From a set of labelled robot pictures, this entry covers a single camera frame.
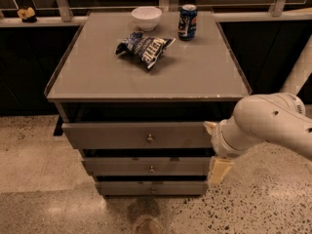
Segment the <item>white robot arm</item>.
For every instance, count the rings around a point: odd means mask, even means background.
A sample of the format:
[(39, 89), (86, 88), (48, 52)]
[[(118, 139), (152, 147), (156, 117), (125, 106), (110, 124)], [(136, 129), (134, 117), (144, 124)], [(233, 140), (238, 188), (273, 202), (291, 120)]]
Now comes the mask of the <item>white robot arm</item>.
[(215, 152), (208, 184), (221, 183), (237, 157), (265, 141), (312, 158), (312, 119), (306, 116), (304, 103), (297, 96), (312, 73), (311, 49), (312, 37), (279, 93), (244, 97), (230, 118), (204, 123)]

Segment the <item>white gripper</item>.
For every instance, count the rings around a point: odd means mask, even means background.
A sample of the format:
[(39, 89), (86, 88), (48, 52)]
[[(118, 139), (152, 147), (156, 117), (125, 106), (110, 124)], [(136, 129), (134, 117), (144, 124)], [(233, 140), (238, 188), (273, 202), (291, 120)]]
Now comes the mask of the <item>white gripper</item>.
[(211, 159), (208, 183), (219, 184), (233, 166), (233, 161), (230, 159), (245, 154), (249, 148), (257, 144), (257, 138), (245, 134), (236, 124), (234, 117), (219, 123), (205, 121), (203, 125), (208, 134), (212, 135), (211, 141), (215, 154), (222, 157)]

